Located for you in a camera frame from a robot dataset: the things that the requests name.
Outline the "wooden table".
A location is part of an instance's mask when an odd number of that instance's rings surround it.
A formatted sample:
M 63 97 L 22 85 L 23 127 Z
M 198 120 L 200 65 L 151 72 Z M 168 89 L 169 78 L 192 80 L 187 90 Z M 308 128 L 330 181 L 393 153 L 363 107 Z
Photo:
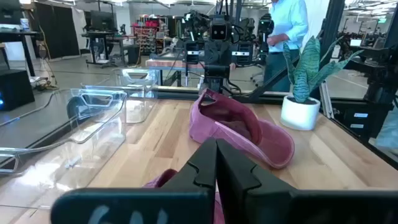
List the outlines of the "wooden table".
M 198 64 L 186 64 L 182 60 L 164 60 L 164 59 L 149 59 L 145 62 L 147 67 L 173 67 L 173 68 L 192 68 L 202 69 L 203 65 Z

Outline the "black partition panel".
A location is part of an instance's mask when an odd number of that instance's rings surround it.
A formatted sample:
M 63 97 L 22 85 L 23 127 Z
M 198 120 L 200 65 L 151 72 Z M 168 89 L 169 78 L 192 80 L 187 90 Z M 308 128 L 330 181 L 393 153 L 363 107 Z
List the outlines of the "black partition panel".
M 35 3 L 35 18 L 44 32 L 50 59 L 80 54 L 71 8 Z

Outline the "white plant pot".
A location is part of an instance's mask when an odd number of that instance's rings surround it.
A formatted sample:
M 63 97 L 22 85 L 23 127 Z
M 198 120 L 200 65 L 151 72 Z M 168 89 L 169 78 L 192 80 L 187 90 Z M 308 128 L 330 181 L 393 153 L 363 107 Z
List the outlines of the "white plant pot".
M 282 102 L 280 122 L 291 129 L 311 131 L 316 125 L 319 109 L 320 102 L 314 98 L 297 103 L 292 95 L 287 95 Z

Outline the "black monitor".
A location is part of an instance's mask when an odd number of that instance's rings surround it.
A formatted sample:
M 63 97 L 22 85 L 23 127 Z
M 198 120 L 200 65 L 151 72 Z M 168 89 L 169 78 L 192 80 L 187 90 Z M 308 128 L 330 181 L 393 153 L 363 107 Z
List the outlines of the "black monitor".
M 113 14 L 104 11 L 91 11 L 91 28 L 106 32 L 115 31 Z

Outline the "clear plastic bin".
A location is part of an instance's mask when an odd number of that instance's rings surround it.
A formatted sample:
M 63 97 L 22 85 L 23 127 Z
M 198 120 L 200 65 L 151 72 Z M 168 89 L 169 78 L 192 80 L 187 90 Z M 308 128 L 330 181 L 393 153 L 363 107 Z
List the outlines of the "clear plastic bin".
M 157 103 L 154 91 L 158 72 L 140 68 L 116 68 L 109 77 L 98 83 L 81 83 L 86 89 L 124 91 L 127 94 L 124 118 L 127 124 L 142 123 Z
M 50 208 L 85 188 L 124 142 L 123 91 L 53 92 L 0 124 L 0 207 Z

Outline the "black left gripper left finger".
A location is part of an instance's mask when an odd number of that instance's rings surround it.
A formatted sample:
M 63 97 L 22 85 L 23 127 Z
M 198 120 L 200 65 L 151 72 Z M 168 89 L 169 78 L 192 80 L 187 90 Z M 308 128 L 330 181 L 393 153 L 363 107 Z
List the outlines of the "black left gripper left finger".
M 161 187 L 83 188 L 56 199 L 51 224 L 213 224 L 217 143 L 207 139 Z

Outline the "shelf with red bins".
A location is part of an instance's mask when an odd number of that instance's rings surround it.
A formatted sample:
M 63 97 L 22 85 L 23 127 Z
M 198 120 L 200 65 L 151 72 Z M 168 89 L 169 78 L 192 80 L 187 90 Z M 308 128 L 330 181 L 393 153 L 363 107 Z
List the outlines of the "shelf with red bins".
M 141 17 L 133 23 L 134 43 L 140 47 L 142 55 L 160 54 L 169 35 L 167 17 Z

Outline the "person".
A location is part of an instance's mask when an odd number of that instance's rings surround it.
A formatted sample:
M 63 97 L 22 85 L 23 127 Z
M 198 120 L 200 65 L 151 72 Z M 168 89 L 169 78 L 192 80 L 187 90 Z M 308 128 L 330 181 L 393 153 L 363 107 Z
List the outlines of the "person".
M 293 59 L 299 56 L 303 38 L 308 32 L 307 7 L 304 0 L 271 0 L 270 14 L 274 21 L 274 30 L 268 36 L 279 35 L 280 42 L 269 46 L 266 59 L 264 81 L 268 81 L 281 70 L 287 63 L 283 56 L 284 44 L 290 49 Z

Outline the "black equipment rack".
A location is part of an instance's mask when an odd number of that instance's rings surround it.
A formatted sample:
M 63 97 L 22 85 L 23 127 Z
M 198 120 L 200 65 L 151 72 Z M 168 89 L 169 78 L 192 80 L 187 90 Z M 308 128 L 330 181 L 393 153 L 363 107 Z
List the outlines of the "black equipment rack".
M 397 104 L 398 45 L 372 49 L 361 47 L 348 70 L 364 73 L 368 87 L 360 99 L 332 98 L 335 119 L 361 139 L 379 134 L 388 112 Z

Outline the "maroon baseball cap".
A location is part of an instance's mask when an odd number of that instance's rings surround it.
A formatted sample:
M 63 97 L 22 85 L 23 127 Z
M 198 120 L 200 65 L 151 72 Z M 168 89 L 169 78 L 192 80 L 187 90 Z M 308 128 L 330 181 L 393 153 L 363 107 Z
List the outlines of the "maroon baseball cap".
M 189 136 L 199 143 L 208 138 L 224 139 L 275 169 L 286 167 L 295 152 L 294 140 L 287 131 L 208 88 L 192 106 Z
M 177 173 L 174 169 L 167 169 L 161 175 L 146 183 L 144 188 L 159 188 L 168 182 Z

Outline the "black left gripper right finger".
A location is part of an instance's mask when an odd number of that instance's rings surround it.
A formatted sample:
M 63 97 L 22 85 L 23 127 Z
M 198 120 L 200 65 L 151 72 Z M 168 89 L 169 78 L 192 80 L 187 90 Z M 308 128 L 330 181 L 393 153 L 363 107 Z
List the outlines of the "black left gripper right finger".
M 398 191 L 299 190 L 217 140 L 226 224 L 398 224 Z

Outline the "green snake plant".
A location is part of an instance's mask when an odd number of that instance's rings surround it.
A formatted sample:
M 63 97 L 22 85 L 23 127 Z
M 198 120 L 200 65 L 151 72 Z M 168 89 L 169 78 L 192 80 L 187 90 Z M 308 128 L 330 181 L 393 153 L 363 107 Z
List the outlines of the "green snake plant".
M 331 61 L 320 68 L 320 64 L 324 61 L 329 51 L 334 49 L 338 41 L 339 39 L 334 41 L 326 54 L 320 57 L 320 41 L 312 36 L 305 44 L 296 66 L 293 65 L 289 46 L 284 44 L 283 56 L 287 63 L 289 81 L 293 84 L 292 93 L 296 103 L 304 104 L 309 99 L 311 91 L 319 87 L 329 75 L 339 72 L 353 57 L 364 52 L 364 50 L 359 50 L 352 53 L 346 60 L 340 62 Z

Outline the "black desk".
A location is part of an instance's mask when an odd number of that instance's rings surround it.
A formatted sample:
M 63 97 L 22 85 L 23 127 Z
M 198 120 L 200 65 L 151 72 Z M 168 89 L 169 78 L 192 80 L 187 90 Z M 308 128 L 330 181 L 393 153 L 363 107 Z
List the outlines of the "black desk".
M 133 35 L 104 31 L 87 31 L 81 36 L 88 39 L 91 54 L 91 59 L 86 59 L 86 66 L 99 65 L 101 68 L 126 66 L 127 50 L 136 40 Z M 116 54 L 112 54 L 109 50 L 112 44 L 119 45 L 119 52 Z
M 24 57 L 27 63 L 27 67 L 29 69 L 30 76 L 34 77 L 34 67 L 32 63 L 32 59 L 29 53 L 29 48 L 26 41 L 26 36 L 38 36 L 38 32 L 34 31 L 23 31 L 17 29 L 9 29 L 9 30 L 2 30 L 0 29 L 0 43 L 6 42 L 22 42 L 22 47 L 24 50 Z

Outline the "black computer tower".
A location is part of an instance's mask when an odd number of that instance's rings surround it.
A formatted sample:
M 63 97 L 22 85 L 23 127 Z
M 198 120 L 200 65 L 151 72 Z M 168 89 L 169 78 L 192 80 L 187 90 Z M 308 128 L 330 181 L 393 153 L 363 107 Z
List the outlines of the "black computer tower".
M 26 70 L 0 70 L 0 111 L 10 111 L 34 101 Z

